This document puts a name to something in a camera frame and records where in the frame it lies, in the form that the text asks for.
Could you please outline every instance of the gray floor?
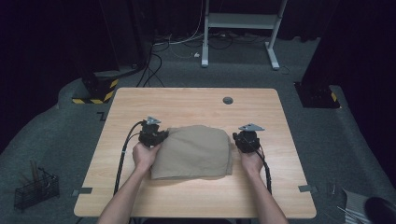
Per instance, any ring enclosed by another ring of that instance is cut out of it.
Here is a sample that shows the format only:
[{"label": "gray floor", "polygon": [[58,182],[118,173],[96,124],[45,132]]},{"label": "gray floor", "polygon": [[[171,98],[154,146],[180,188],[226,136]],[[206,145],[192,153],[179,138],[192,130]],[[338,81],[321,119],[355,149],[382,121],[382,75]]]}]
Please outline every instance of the gray floor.
[{"label": "gray floor", "polygon": [[[251,38],[239,39],[249,41]],[[221,48],[227,43],[212,39]],[[163,59],[158,78],[165,87],[228,87],[276,89],[298,150],[307,182],[316,186],[313,193],[318,214],[313,219],[291,219],[290,223],[344,223],[344,214],[336,206],[345,206],[346,196],[339,191],[334,198],[326,194],[326,183],[334,177],[339,188],[380,196],[396,202],[395,189],[381,170],[351,115],[340,87],[331,86],[342,108],[303,108],[293,87],[300,81],[318,44],[301,43],[298,38],[277,40],[276,56],[281,66],[273,71],[262,42],[233,43],[227,49],[210,49],[209,66],[201,68],[201,48],[172,45],[158,52]],[[151,69],[159,65],[152,58]],[[134,87],[140,74],[120,79],[119,87]],[[71,97],[80,80],[66,85],[59,103],[32,119],[0,155],[0,223],[76,223],[71,197],[84,180],[104,122],[97,112],[108,112],[106,105],[74,105]],[[157,78],[150,86],[160,87]],[[60,177],[60,198],[34,205],[23,213],[14,210],[14,190],[21,186],[21,174],[30,176],[30,161]],[[88,217],[80,223],[94,223]]]}]

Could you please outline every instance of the folded cloth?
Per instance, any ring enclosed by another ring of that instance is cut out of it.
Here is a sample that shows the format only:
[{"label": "folded cloth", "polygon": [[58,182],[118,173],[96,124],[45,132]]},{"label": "folded cloth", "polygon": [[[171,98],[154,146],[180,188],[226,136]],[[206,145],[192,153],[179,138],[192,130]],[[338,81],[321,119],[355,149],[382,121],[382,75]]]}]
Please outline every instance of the folded cloth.
[{"label": "folded cloth", "polygon": [[232,173],[230,138],[221,129],[193,125],[168,129],[151,167],[152,179],[225,176]]}]

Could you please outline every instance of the white metal frame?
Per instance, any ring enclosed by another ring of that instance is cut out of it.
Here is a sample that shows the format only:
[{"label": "white metal frame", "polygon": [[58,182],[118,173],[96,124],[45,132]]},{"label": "white metal frame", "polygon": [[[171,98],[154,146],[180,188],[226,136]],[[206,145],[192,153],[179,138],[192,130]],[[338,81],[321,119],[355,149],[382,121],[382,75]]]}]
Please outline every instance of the white metal frame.
[{"label": "white metal frame", "polygon": [[288,0],[282,0],[280,9],[275,15],[259,15],[259,14],[233,14],[233,13],[209,13],[209,0],[206,0],[205,6],[205,29],[204,44],[202,47],[202,67],[209,66],[209,48],[208,48],[208,31],[209,27],[221,28],[245,28],[245,29],[263,29],[273,30],[270,42],[265,42],[268,56],[274,70],[279,69],[274,53],[274,44],[276,35],[282,22],[283,12]]}]

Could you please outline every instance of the wooden table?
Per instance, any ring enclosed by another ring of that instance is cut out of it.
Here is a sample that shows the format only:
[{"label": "wooden table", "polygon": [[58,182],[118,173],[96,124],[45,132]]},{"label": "wooden table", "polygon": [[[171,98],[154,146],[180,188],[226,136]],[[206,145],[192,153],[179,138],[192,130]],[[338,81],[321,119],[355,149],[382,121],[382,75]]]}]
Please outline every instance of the wooden table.
[{"label": "wooden table", "polygon": [[[226,105],[224,97],[232,97]],[[203,124],[224,130],[232,139],[238,128],[250,122],[265,128],[257,132],[261,139],[273,179],[273,195],[289,218],[311,218],[316,209],[310,192],[300,192],[306,185],[290,129],[272,89],[210,88],[121,88],[117,90],[108,113],[75,214],[99,217],[114,189],[120,153],[126,135],[138,121],[152,116],[162,121],[160,131],[170,127]],[[134,133],[141,130],[136,127]],[[120,185],[134,169],[132,147],[128,146]],[[133,217],[256,217],[252,192],[233,144],[233,174],[221,178],[189,180],[144,179],[132,211]],[[262,169],[265,183],[265,171]]]}]

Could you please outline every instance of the pen holder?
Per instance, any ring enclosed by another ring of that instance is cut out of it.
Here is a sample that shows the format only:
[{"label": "pen holder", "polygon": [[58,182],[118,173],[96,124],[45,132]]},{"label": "pen holder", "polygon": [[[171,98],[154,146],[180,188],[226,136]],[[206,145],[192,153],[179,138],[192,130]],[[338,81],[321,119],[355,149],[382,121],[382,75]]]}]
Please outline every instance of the pen holder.
[{"label": "pen holder", "polygon": [[47,175],[32,184],[15,189],[14,209],[23,209],[57,196],[59,198],[59,177]]}]

